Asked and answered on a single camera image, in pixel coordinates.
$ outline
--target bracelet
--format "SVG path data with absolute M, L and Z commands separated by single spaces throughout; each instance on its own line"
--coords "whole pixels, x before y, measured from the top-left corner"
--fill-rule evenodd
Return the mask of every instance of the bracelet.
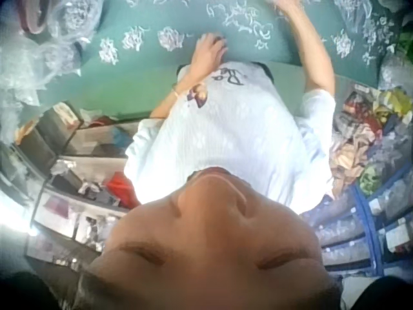
M 176 97 L 176 99 L 177 99 L 177 98 L 179 98 L 179 94 L 177 93 L 175 87 L 176 87 L 176 83 L 172 85 L 172 92 L 174 93 L 174 95 L 175 95 L 175 97 Z

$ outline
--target white t-shirt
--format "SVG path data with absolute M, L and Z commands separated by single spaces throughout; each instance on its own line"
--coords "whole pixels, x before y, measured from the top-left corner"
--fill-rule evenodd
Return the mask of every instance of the white t-shirt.
M 222 64 L 204 84 L 205 102 L 189 92 L 166 120 L 139 123 L 125 167 L 137 199 L 158 200 L 195 171 L 221 167 L 298 214 L 314 208 L 331 179 L 334 98 L 309 92 L 293 116 L 264 70 L 251 63 Z

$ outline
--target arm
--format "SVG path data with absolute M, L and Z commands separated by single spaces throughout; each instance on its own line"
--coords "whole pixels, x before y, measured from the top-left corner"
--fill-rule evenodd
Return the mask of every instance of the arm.
M 300 0 L 273 1 L 290 21 L 306 75 L 306 92 L 320 88 L 334 96 L 336 81 L 330 57 Z
M 198 40 L 191 65 L 186 76 L 181 79 L 169 95 L 150 114 L 150 118 L 166 119 L 178 97 L 198 85 L 221 64 L 228 50 L 225 40 L 214 34 L 204 34 Z

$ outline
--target nose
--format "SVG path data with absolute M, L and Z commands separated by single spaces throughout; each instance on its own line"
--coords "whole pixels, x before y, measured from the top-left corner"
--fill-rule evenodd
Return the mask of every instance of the nose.
M 206 174 L 186 186 L 178 197 L 178 208 L 185 212 L 203 214 L 218 212 L 221 216 L 232 214 L 245 217 L 247 199 L 226 176 Z

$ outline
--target hand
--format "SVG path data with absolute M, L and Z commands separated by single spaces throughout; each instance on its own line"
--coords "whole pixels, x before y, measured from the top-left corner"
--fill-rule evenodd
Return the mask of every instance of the hand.
M 301 0 L 272 0 L 274 8 L 279 8 L 283 13 L 288 13 L 292 9 L 301 8 Z
M 226 41 L 216 34 L 204 34 L 198 40 L 192 56 L 188 77 L 195 83 L 202 82 L 221 64 L 222 57 L 228 48 Z

